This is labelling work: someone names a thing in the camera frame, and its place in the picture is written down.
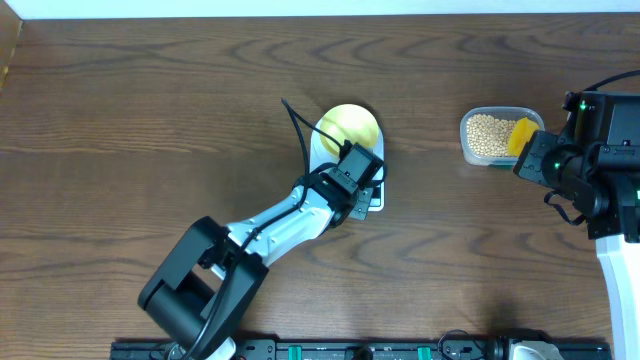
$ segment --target white wall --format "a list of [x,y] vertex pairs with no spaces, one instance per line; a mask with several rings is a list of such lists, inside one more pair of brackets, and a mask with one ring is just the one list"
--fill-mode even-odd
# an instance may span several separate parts
[[23,19],[640,12],[640,0],[6,0]]

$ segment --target yellow sponge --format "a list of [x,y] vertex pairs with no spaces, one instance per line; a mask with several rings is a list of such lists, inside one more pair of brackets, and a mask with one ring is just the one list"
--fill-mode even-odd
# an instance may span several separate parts
[[531,139],[533,132],[536,130],[540,130],[540,126],[538,126],[535,121],[527,118],[518,120],[507,144],[507,152],[509,155],[520,156],[524,145]]

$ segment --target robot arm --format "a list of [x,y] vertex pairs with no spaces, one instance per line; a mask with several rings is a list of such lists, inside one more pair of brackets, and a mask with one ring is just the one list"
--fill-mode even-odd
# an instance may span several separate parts
[[[269,266],[352,212],[363,219],[367,208],[361,204],[371,199],[373,178],[382,166],[380,158],[355,144],[337,165],[321,166],[300,179],[286,199],[259,215],[225,227],[209,217],[198,220],[143,288],[138,305],[182,348],[193,348],[192,358],[228,360],[235,352],[230,336]],[[214,292],[195,275],[196,264],[223,279],[225,290]]]
[[[587,222],[609,293],[617,359],[640,359],[640,95],[568,93],[559,135],[536,131],[513,171],[552,188],[545,203]],[[553,195],[581,213],[569,220]]]
[[640,359],[640,244],[622,235],[596,240],[609,293],[617,359]]

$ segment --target plastic container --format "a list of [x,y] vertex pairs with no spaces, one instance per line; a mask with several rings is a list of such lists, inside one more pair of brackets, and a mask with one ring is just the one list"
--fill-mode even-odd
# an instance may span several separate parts
[[544,123],[538,113],[531,109],[511,106],[488,106],[475,108],[469,111],[460,122],[460,143],[462,144],[462,153],[464,159],[469,164],[473,165],[496,165],[496,166],[513,166],[518,162],[516,156],[482,156],[478,155],[471,150],[469,146],[469,138],[467,136],[467,122],[476,114],[491,115],[496,119],[518,121],[523,117],[529,118],[529,120],[535,121],[540,126],[540,130],[544,130]]

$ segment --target wooden table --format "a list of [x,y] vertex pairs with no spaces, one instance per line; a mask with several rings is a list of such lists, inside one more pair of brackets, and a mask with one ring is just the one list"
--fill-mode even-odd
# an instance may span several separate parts
[[136,299],[187,227],[254,215],[302,174],[281,97],[314,121],[342,103],[375,111],[386,207],[279,260],[242,329],[422,339],[530,327],[611,341],[585,228],[544,206],[542,187],[467,164],[459,124],[511,105],[558,131],[566,90],[640,67],[638,24],[27,22],[0,98],[0,357],[105,359],[115,339],[163,337]]

